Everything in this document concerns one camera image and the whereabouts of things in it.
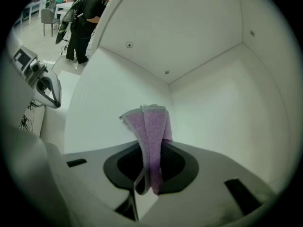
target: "purple towel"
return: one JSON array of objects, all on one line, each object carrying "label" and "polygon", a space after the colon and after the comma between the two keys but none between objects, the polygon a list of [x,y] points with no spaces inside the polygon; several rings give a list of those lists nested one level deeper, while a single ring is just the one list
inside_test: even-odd
[{"label": "purple towel", "polygon": [[[163,183],[160,168],[161,143],[163,139],[172,140],[169,113],[163,106],[150,105],[131,110],[121,118],[136,135],[143,155],[143,170],[135,181],[135,189],[143,195],[151,186],[154,194],[158,195]],[[136,186],[143,176],[145,189],[138,191]]]}]

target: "gray chair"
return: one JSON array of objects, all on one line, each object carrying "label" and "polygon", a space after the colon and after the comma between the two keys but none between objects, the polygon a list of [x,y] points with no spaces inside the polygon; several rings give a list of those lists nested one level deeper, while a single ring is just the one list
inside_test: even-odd
[{"label": "gray chair", "polygon": [[53,36],[53,24],[58,22],[60,28],[60,19],[55,18],[55,13],[50,9],[41,10],[41,22],[43,23],[44,36],[45,36],[45,24],[49,24],[52,26],[52,36]]}]

